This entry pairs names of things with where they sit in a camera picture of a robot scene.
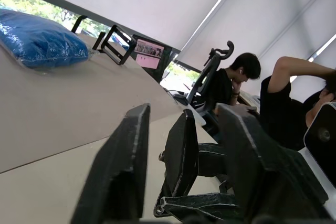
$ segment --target black t-shirt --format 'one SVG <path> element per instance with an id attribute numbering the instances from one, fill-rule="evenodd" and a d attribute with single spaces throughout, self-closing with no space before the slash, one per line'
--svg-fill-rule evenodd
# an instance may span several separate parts
<path id="1" fill-rule="evenodd" d="M 268 93 L 271 77 L 261 83 L 260 122 L 267 134 L 281 146 L 292 150 L 304 148 L 303 137 L 307 131 L 306 113 L 318 101 L 318 93 L 312 95 L 304 105 L 291 99 L 290 82 L 277 93 Z"/>
<path id="2" fill-rule="evenodd" d="M 206 96 L 206 102 L 209 102 L 213 109 L 216 103 L 229 104 L 232 97 L 232 83 L 227 76 L 225 69 L 219 69 L 210 84 L 208 94 Z"/>

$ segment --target white desk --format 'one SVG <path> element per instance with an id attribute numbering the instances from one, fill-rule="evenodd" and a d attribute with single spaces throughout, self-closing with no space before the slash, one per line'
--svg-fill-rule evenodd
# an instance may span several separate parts
<path id="1" fill-rule="evenodd" d="M 118 66 L 100 54 L 42 75 L 0 47 L 0 79 L 0 173 L 103 139 L 145 102 L 152 121 L 182 112 L 131 57 Z"/>
<path id="2" fill-rule="evenodd" d="M 150 124 L 143 219 L 155 219 L 153 208 L 165 170 L 158 156 L 164 150 L 168 132 L 179 116 L 180 113 L 176 113 Z M 214 143 L 200 125 L 197 124 L 196 129 L 199 143 Z M 0 174 L 0 222 L 68 223 L 90 165 L 104 142 L 90 143 Z M 219 192 L 218 186 L 214 178 L 198 177 L 190 194 Z"/>
<path id="3" fill-rule="evenodd" d="M 323 189 L 328 194 L 329 199 L 325 202 L 324 207 L 329 212 L 331 217 L 336 219 L 336 188 L 330 183 L 320 166 L 317 164 L 315 159 L 312 157 L 308 149 L 305 147 L 299 151 L 304 157 L 309 167 L 315 174 L 318 181 L 321 183 Z"/>

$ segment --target blue cushion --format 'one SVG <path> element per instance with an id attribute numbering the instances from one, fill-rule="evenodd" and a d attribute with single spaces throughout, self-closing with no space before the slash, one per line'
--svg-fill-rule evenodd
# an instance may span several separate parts
<path id="1" fill-rule="evenodd" d="M 61 24 L 0 9 L 0 41 L 30 68 L 68 66 L 89 58 L 86 44 Z"/>

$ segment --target black hair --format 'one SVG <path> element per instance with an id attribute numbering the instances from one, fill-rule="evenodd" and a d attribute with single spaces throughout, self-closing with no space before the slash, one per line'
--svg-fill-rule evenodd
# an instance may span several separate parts
<path id="1" fill-rule="evenodd" d="M 254 80 L 260 77 L 261 66 L 256 55 L 251 54 L 250 52 L 239 55 L 230 68 L 232 70 L 237 70 L 240 67 L 243 67 L 243 74 L 245 74 L 247 78 Z"/>
<path id="2" fill-rule="evenodd" d="M 327 89 L 329 93 L 336 93 L 336 70 L 326 77 L 326 85 L 324 88 Z"/>

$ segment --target man in black shirt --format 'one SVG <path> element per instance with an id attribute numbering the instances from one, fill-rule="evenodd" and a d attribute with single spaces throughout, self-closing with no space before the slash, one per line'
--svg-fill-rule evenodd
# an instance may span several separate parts
<path id="1" fill-rule="evenodd" d="M 236 105 L 240 87 L 248 79 L 258 79 L 261 67 L 256 55 L 246 52 L 239 55 L 226 69 L 219 69 L 209 87 L 206 102 L 215 108 L 216 103 Z"/>
<path id="2" fill-rule="evenodd" d="M 291 76 L 316 76 L 326 80 L 325 88 L 303 104 L 290 98 Z M 285 148 L 300 150 L 303 137 L 326 102 L 335 99 L 336 71 L 302 59 L 282 57 L 272 76 L 261 84 L 260 122 L 263 129 Z"/>

